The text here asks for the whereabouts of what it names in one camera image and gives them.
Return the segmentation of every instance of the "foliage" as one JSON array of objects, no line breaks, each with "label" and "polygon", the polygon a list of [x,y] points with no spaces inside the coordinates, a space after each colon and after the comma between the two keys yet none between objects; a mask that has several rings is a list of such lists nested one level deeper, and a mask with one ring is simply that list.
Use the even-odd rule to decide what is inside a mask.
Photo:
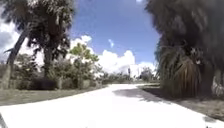
[{"label": "foliage", "polygon": [[24,42],[28,38],[28,46],[37,46],[34,55],[44,50],[45,76],[48,76],[51,61],[69,48],[68,29],[74,15],[73,0],[0,0],[4,6],[1,17],[6,22],[13,21],[18,30],[23,30],[14,48],[10,51],[4,76],[4,86],[11,76],[14,60]]},{"label": "foliage", "polygon": [[123,73],[104,73],[101,79],[102,84],[124,84],[132,81],[129,75]]},{"label": "foliage", "polygon": [[37,64],[32,56],[27,54],[19,54],[16,59],[18,67],[15,70],[14,76],[20,77],[23,80],[31,80],[36,77]]},{"label": "foliage", "polygon": [[152,71],[149,67],[145,67],[140,75],[140,78],[145,82],[150,82],[154,79]]},{"label": "foliage", "polygon": [[209,60],[202,39],[204,14],[197,6],[192,0],[149,0],[146,6],[161,34],[155,52],[158,75],[171,95],[195,96]]},{"label": "foliage", "polygon": [[76,57],[73,62],[73,80],[77,81],[78,88],[82,89],[83,81],[86,79],[93,79],[91,69],[99,60],[98,56],[91,54],[86,45],[78,43],[71,51],[70,54]]}]

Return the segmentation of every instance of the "bush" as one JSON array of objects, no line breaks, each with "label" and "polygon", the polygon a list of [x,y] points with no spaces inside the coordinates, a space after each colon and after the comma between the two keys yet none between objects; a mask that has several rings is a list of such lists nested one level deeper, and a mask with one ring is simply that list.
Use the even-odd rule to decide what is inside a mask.
[{"label": "bush", "polygon": [[66,78],[62,80],[62,89],[76,89],[76,88],[77,88],[77,81],[74,81],[71,78]]},{"label": "bush", "polygon": [[47,78],[33,79],[28,90],[55,90],[58,89],[55,80]]}]

